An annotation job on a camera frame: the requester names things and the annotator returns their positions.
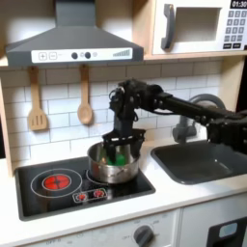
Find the digital display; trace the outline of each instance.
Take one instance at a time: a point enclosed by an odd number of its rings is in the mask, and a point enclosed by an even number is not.
[[[247,0],[232,0],[231,9],[247,9]]]

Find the faucet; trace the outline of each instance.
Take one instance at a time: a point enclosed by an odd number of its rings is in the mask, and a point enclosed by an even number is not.
[[[226,109],[225,104],[218,96],[203,94],[203,95],[193,96],[192,98],[189,99],[189,102],[192,103],[199,103],[202,101],[210,101],[214,103],[218,108]],[[187,137],[192,137],[196,135],[197,135],[197,129],[195,126],[195,122],[193,122],[193,124],[189,126],[188,118],[180,116],[179,123],[173,129],[174,140],[177,143],[185,144]]]

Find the red burner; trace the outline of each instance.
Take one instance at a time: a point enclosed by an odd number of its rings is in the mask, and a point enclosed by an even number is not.
[[[78,200],[80,200],[80,201],[84,201],[86,198],[87,198],[87,196],[85,194],[78,195]]]
[[[43,186],[49,190],[66,189],[70,185],[70,178],[66,175],[54,175],[43,181]]]
[[[102,190],[96,190],[94,193],[95,197],[103,197],[104,196],[104,192]]]

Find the microwave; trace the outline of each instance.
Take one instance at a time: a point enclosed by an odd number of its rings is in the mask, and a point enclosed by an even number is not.
[[[156,0],[153,54],[247,49],[247,0]]]

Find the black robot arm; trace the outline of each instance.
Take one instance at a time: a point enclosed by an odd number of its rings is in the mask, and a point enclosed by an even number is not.
[[[182,115],[206,127],[207,140],[225,144],[247,154],[247,112],[236,114],[218,108],[205,108],[163,92],[158,85],[128,80],[110,94],[110,109],[115,113],[114,129],[103,135],[104,147],[112,161],[116,160],[116,146],[130,145],[134,157],[140,155],[145,130],[133,128],[138,121],[135,109],[160,115]],[[172,113],[160,113],[169,110]]]

